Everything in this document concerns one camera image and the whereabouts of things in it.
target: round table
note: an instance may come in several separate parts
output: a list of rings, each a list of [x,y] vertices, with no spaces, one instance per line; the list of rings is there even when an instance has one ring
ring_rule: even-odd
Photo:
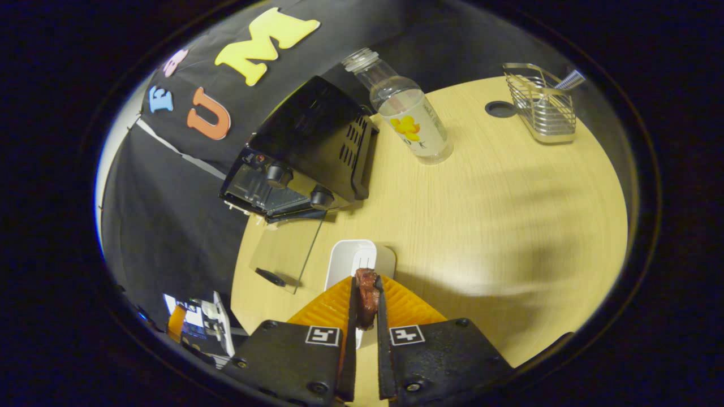
[[[419,164],[373,116],[380,133],[369,198],[322,223],[295,295],[249,267],[265,228],[249,220],[231,297],[247,331],[286,321],[319,295],[332,246],[344,239],[390,247],[396,281],[448,319],[472,320],[513,367],[575,332],[601,304],[623,264],[628,225],[616,173],[586,126],[577,123],[573,143],[547,146],[519,116],[490,116],[487,103],[510,101],[503,77],[427,96],[452,156]],[[375,338],[366,334],[358,350],[353,406],[387,405],[378,399]]]

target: wire basket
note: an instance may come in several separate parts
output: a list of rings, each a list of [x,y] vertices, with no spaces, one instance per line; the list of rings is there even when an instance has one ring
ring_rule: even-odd
[[[576,114],[570,91],[560,79],[533,64],[503,64],[513,105],[533,137],[542,143],[573,141]]]

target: white container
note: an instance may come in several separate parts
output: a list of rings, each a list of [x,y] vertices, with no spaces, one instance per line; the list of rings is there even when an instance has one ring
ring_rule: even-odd
[[[395,252],[392,249],[375,244],[371,240],[340,240],[332,248],[324,290],[355,275],[357,269],[374,269],[380,275],[395,276]],[[357,349],[362,344],[362,333],[357,329],[355,338]]]

